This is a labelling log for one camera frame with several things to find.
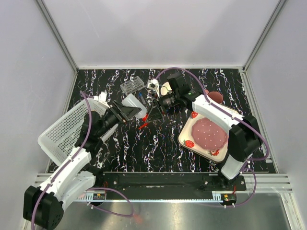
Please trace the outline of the white wash bottle red cap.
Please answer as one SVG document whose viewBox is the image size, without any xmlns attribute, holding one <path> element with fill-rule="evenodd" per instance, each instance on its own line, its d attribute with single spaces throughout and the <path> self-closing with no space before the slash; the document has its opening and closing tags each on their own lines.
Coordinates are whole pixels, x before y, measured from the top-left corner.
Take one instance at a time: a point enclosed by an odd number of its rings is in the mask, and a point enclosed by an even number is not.
<svg viewBox="0 0 307 230">
<path fill-rule="evenodd" d="M 133 94 L 130 93 L 128 96 L 126 96 L 122 100 L 122 104 L 124 106 L 140 109 L 140 111 L 135 115 L 137 119 L 141 119 L 144 122 L 143 125 L 139 127 L 139 129 L 142 129 L 143 127 L 146 127 L 148 125 L 148 123 L 146 123 L 146 119 L 148 117 L 147 109 Z"/>
</svg>

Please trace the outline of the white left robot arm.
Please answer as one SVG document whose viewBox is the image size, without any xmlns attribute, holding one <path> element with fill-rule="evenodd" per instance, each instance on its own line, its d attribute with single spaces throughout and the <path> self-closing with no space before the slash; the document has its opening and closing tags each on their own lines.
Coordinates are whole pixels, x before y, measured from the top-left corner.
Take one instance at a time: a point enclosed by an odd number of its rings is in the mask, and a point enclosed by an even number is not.
<svg viewBox="0 0 307 230">
<path fill-rule="evenodd" d="M 139 108 L 116 101 L 107 107 L 84 99 L 39 136 L 38 144 L 58 168 L 24 193 L 23 218 L 32 229 L 55 229 L 75 199 L 88 189 L 103 186 L 101 170 L 90 163 L 115 129 L 138 112 Z"/>
</svg>

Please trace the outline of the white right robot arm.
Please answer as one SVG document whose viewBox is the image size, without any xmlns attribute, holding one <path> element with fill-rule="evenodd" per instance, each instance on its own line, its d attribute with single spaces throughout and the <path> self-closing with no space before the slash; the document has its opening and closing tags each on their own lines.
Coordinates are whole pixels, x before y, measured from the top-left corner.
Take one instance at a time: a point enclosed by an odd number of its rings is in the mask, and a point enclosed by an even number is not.
<svg viewBox="0 0 307 230">
<path fill-rule="evenodd" d="M 197 90 L 192 90 L 182 74 L 175 73 L 167 78 L 171 90 L 163 96 L 155 93 L 148 109 L 142 109 L 137 118 L 145 122 L 161 120 L 171 107 L 185 106 L 207 118 L 226 133 L 229 156 L 221 169 L 218 185 L 224 190 L 235 184 L 235 177 L 242 170 L 244 162 L 261 144 L 258 123 L 255 117 L 243 117 L 228 112 L 218 103 Z"/>
</svg>

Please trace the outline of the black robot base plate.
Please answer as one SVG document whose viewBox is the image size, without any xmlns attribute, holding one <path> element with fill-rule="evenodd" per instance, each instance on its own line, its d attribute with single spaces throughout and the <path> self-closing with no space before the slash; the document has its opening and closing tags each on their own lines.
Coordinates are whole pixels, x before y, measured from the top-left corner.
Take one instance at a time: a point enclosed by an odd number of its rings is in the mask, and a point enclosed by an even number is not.
<svg viewBox="0 0 307 230">
<path fill-rule="evenodd" d="M 96 176 L 94 187 L 105 185 L 117 190 L 128 187 L 193 187 L 205 191 L 246 191 L 243 176 L 230 181 L 217 173 L 206 172 L 103 172 Z"/>
</svg>

